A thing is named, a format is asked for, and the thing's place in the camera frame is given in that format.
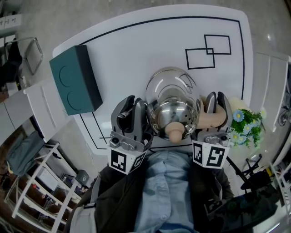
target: teal box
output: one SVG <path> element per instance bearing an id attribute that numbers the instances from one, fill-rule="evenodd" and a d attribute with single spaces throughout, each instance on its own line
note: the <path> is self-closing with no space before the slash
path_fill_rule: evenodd
<path id="1" fill-rule="evenodd" d="M 68 115 L 96 111 L 103 103 L 87 46 L 74 46 L 50 61 L 55 84 Z"/>

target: black line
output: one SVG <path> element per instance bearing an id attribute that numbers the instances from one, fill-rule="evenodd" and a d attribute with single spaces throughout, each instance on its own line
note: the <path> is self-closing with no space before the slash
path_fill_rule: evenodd
<path id="1" fill-rule="evenodd" d="M 98 122 L 97 122 L 97 120 L 96 120 L 96 117 L 95 117 L 94 113 L 92 113 L 92 114 L 93 114 L 93 117 L 94 117 L 94 119 L 95 119 L 95 121 L 96 121 L 96 124 L 97 124 L 97 126 L 98 126 L 98 128 L 99 128 L 99 130 L 100 130 L 100 133 L 101 133 L 101 135 L 102 135 L 102 137 L 103 137 L 105 143 L 107 144 L 107 141 L 106 141 L 106 139 L 104 138 L 104 135 L 103 135 L 103 133 L 102 133 L 100 127 L 99 127 L 99 124 L 98 124 Z"/>
<path id="2" fill-rule="evenodd" d="M 5 107 L 5 109 L 6 109 L 7 115 L 8 115 L 8 117 L 9 117 L 9 119 L 10 119 L 10 121 L 11 121 L 12 125 L 13 125 L 13 128 L 15 129 L 15 126 L 14 126 L 14 124 L 13 124 L 12 120 L 11 120 L 11 117 L 10 117 L 10 115 L 9 115 L 9 112 L 7 111 L 6 105 L 5 105 L 5 103 L 4 103 L 4 102 L 3 102 L 3 104 L 4 104 L 4 107 Z"/>
<path id="3" fill-rule="evenodd" d="M 229 45 L 229 53 L 214 53 L 214 55 L 231 55 L 231 40 L 229 38 L 229 35 L 210 35 L 210 34 L 205 34 L 204 35 L 204 42 L 205 42 L 205 47 L 206 47 L 206 54 L 210 55 L 211 53 L 208 53 L 208 48 L 207 48 L 207 36 L 220 36 L 220 37 L 228 37 L 228 45 Z"/>
<path id="4" fill-rule="evenodd" d="M 186 60 L 187 60 L 187 69 L 189 70 L 189 61 L 188 61 L 188 53 L 187 50 L 185 49 L 185 53 L 186 53 Z"/>
<path id="5" fill-rule="evenodd" d="M 238 25 L 240 27 L 240 33 L 241 33 L 241 24 L 238 21 Z M 244 42 L 242 39 L 242 33 L 241 33 L 241 47 L 242 47 L 242 66 L 243 66 L 243 76 L 242 76 L 242 92 L 241 92 L 241 99 L 244 97 L 244 87 L 245 87 L 245 51 L 244 51 Z"/>
<path id="6" fill-rule="evenodd" d="M 97 150 L 107 150 L 106 148 L 98 148 L 98 147 L 96 146 L 96 144 L 95 144 L 95 141 L 93 140 L 93 138 L 92 138 L 92 136 L 91 136 L 91 134 L 90 134 L 90 132 L 89 132 L 89 130 L 88 130 L 88 128 L 87 128 L 87 126 L 86 126 L 86 124 L 85 124 L 84 120 L 83 120 L 83 117 L 82 117 L 82 115 L 81 115 L 81 114 L 79 114 L 79 115 L 80 115 L 80 117 L 81 117 L 81 119 L 82 119 L 82 121 L 83 121 L 83 124 L 84 124 L 84 126 L 85 126 L 85 128 L 86 128 L 87 132 L 88 132 L 88 133 L 89 133 L 89 135 L 90 135 L 90 138 L 92 139 L 92 141 L 93 141 L 93 143 L 94 143 L 95 147 L 97 148 Z"/>
<path id="7" fill-rule="evenodd" d="M 158 22 L 158 21 L 164 21 L 164 20 L 176 20 L 176 19 L 215 19 L 215 20 L 226 20 L 226 21 L 237 22 L 239 25 L 239 28 L 240 28 L 240 33 L 241 33 L 241 24 L 240 24 L 239 20 L 232 20 L 232 19 L 221 18 L 221 17 L 212 17 L 212 16 L 178 16 L 178 17 L 168 17 L 168 18 L 161 18 L 161 19 L 155 19 L 155 20 L 147 20 L 147 21 L 123 26 L 120 28 L 116 28 L 116 29 L 113 29 L 113 30 L 108 31 L 106 33 L 95 36 L 91 39 L 88 39 L 88 40 L 80 43 L 79 45 L 83 45 L 83 44 L 88 43 L 90 41 L 93 41 L 99 37 L 102 37 L 104 35 L 107 35 L 107 34 L 110 34 L 112 32 L 119 31 L 119 30 L 122 30 L 125 28 L 129 28 L 129 27 L 133 27 L 133 26 L 137 26 L 137 25 L 142 25 L 142 24 L 146 24 L 146 23 L 152 23 L 152 22 Z M 242 99 L 243 98 L 243 91 L 244 91 L 244 84 L 245 84 L 245 55 L 244 55 L 244 45 L 243 45 L 242 33 L 241 33 L 241 46 L 242 46 L 242 60 L 243 60 L 243 85 L 242 85 L 242 94 L 241 94 L 241 99 Z"/>
<path id="8" fill-rule="evenodd" d="M 213 66 L 203 66 L 203 67 L 189 67 L 189 62 L 188 62 L 188 51 L 193 51 L 193 50 L 206 50 L 206 54 L 208 55 L 212 55 L 212 59 L 213 59 Z M 186 60 L 187 60 L 187 68 L 188 70 L 198 70 L 198 69 L 210 69 L 210 68 L 215 68 L 215 58 L 214 58 L 214 50 L 213 48 L 196 48 L 196 49 L 185 49 L 186 51 Z"/>
<path id="9" fill-rule="evenodd" d="M 227 20 L 227 21 L 233 21 L 233 22 L 239 22 L 238 20 L 232 20 L 232 19 L 226 19 L 226 18 L 220 18 L 220 17 L 211 17 L 211 16 L 178 16 L 178 17 L 168 17 L 168 18 L 161 18 L 161 19 L 155 19 L 155 20 L 147 20 L 147 21 L 143 21 L 143 22 L 139 22 L 139 23 L 134 23 L 134 24 L 130 24 L 130 25 L 127 25 L 127 26 L 123 26 L 123 27 L 120 27 L 120 28 L 116 28 L 116 29 L 113 29 L 111 31 L 108 31 L 108 32 L 105 32 L 101 35 L 97 35 L 91 39 L 88 39 L 82 43 L 80 43 L 79 45 L 83 45 L 85 43 L 88 43 L 92 40 L 95 40 L 101 36 L 104 36 L 104 35 L 107 35 L 107 34 L 110 34 L 112 32 L 115 32 L 115 31 L 119 31 L 119 30 L 122 30 L 122 29 L 125 29 L 125 28 L 129 28 L 129 27 L 133 27 L 133 26 L 137 26 L 137 25 L 142 25 L 142 24 L 146 24 L 146 23 L 152 23 L 152 22 L 158 22 L 158 21 L 164 21 L 164 20 L 177 20 L 177 19 L 215 19 L 215 20 Z"/>
<path id="10" fill-rule="evenodd" d="M 192 146 L 192 144 L 181 145 L 181 146 L 169 146 L 169 147 L 151 147 L 151 149 L 171 148 L 171 147 L 187 147 L 187 146 Z"/>

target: light blue shirt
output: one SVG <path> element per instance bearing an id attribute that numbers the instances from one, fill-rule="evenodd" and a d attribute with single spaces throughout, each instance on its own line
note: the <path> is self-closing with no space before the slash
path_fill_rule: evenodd
<path id="1" fill-rule="evenodd" d="M 194 232 L 187 177 L 190 163 L 191 157 L 178 152 L 149 157 L 135 232 Z"/>

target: rectangle outline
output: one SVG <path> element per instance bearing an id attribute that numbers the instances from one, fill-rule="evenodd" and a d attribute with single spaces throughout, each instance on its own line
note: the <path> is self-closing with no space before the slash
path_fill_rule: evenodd
<path id="1" fill-rule="evenodd" d="M 231 55 L 231 40 L 229 38 L 229 35 L 210 35 L 210 34 L 205 34 L 204 35 L 204 41 L 205 41 L 205 47 L 206 47 L 206 49 L 207 49 L 207 40 L 206 40 L 206 37 L 207 36 L 228 37 L 228 45 L 229 45 L 229 51 L 230 51 L 230 53 L 214 53 L 214 55 Z"/>
<path id="2" fill-rule="evenodd" d="M 206 54 L 207 53 L 207 50 L 210 49 L 212 50 L 212 53 L 210 53 L 209 55 L 212 55 L 212 59 L 213 59 L 213 66 L 205 66 L 205 67 L 193 67 L 193 68 L 190 68 L 189 67 L 189 61 L 188 61 L 188 51 L 192 51 L 192 50 L 206 50 Z M 198 48 L 198 49 L 185 49 L 185 52 L 186 52 L 186 60 L 187 60 L 187 68 L 188 70 L 197 70 L 197 69 L 210 69 L 210 68 L 215 68 L 215 60 L 214 60 L 214 51 L 212 48 Z"/>

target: green leaves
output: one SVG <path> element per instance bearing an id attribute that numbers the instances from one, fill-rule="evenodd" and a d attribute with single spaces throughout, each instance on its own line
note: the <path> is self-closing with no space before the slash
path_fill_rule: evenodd
<path id="1" fill-rule="evenodd" d="M 258 143 L 261 140 L 261 133 L 262 133 L 262 128 L 264 128 L 263 124 L 262 124 L 262 116 L 261 114 L 258 113 L 252 113 L 248 110 L 244 110 L 241 109 L 241 111 L 244 114 L 244 120 L 241 122 L 237 122 L 235 120 L 232 121 L 231 124 L 231 131 L 236 131 L 237 133 L 239 133 L 240 135 L 244 135 L 246 136 L 246 141 L 244 142 L 244 144 L 249 148 L 250 147 L 250 142 L 251 142 L 251 138 L 253 139 L 253 142 L 255 144 L 255 147 L 258 146 Z M 252 128 L 251 130 L 247 133 L 244 134 L 244 127 L 247 124 L 251 124 Z"/>

